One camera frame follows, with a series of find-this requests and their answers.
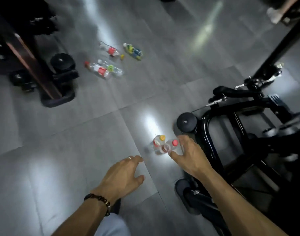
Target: light blue pants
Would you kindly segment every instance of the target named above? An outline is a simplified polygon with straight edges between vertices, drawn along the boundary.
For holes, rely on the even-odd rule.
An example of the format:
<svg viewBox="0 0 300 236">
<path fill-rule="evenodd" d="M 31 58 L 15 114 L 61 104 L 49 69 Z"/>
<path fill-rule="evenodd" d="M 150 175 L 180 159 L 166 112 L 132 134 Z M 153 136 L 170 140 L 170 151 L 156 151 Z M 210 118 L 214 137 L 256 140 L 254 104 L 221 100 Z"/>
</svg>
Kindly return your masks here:
<svg viewBox="0 0 300 236">
<path fill-rule="evenodd" d="M 124 219 L 114 213 L 104 217 L 94 236 L 130 236 Z"/>
</svg>

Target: water bottle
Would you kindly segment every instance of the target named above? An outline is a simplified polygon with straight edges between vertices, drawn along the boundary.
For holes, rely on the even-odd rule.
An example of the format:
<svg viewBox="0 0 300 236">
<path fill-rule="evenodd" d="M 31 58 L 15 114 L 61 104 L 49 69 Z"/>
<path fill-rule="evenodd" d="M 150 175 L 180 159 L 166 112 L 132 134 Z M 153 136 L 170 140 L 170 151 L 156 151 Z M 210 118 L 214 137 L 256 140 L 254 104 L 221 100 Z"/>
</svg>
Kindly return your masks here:
<svg viewBox="0 0 300 236">
<path fill-rule="evenodd" d="M 153 145 L 155 147 L 159 147 L 159 146 L 163 145 L 164 143 L 165 143 L 165 135 L 157 135 L 153 139 Z"/>
<path fill-rule="evenodd" d="M 110 73 L 114 73 L 116 76 L 121 76 L 123 74 L 123 70 L 115 67 L 114 65 L 99 59 L 97 63 L 103 67 L 105 67 Z"/>
<path fill-rule="evenodd" d="M 109 45 L 107 45 L 107 44 L 105 44 L 104 42 L 101 42 L 101 41 L 100 41 L 100 49 L 106 51 L 112 57 L 120 56 L 121 60 L 124 59 L 124 55 L 119 53 L 116 48 L 114 48 L 112 46 L 109 46 Z"/>
<path fill-rule="evenodd" d="M 139 50 L 127 43 L 124 43 L 123 46 L 130 56 L 132 56 L 133 58 L 135 58 L 137 60 L 142 59 L 143 53 L 141 50 Z"/>
<path fill-rule="evenodd" d="M 85 61 L 85 67 L 90 70 L 91 72 L 98 74 L 102 76 L 103 78 L 106 78 L 110 72 L 103 66 L 95 63 L 90 63 L 88 61 Z"/>
<path fill-rule="evenodd" d="M 168 153 L 169 151 L 174 150 L 178 145 L 178 140 L 169 140 L 166 143 L 164 143 L 162 146 L 160 146 L 160 152 L 162 154 Z"/>
</svg>

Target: black round foot pad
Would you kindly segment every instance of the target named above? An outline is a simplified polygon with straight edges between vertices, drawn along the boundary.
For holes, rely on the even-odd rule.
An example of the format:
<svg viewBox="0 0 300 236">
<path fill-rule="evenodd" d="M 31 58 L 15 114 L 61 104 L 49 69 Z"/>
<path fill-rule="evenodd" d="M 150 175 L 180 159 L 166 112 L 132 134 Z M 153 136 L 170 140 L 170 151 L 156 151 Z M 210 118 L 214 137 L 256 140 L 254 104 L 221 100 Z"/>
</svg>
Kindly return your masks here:
<svg viewBox="0 0 300 236">
<path fill-rule="evenodd" d="M 192 113 L 182 113 L 177 118 L 176 125 L 182 132 L 191 132 L 197 126 L 197 118 Z"/>
<path fill-rule="evenodd" d="M 53 66 L 54 70 L 57 73 L 63 73 L 66 71 L 70 71 L 76 67 L 76 64 L 73 58 L 65 53 L 60 53 L 54 55 L 50 59 L 50 64 Z"/>
</svg>

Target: bottle cap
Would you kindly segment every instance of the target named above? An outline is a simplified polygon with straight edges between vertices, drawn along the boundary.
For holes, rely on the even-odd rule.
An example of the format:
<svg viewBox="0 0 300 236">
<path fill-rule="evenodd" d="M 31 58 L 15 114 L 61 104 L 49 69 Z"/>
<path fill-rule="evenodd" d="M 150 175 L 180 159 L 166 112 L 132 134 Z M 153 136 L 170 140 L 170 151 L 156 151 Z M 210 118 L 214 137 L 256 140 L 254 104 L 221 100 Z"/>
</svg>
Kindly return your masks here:
<svg viewBox="0 0 300 236">
<path fill-rule="evenodd" d="M 173 146 L 177 146 L 177 145 L 178 145 L 178 141 L 177 141 L 177 140 L 173 140 L 173 141 L 172 141 L 172 145 L 173 145 Z"/>
</svg>

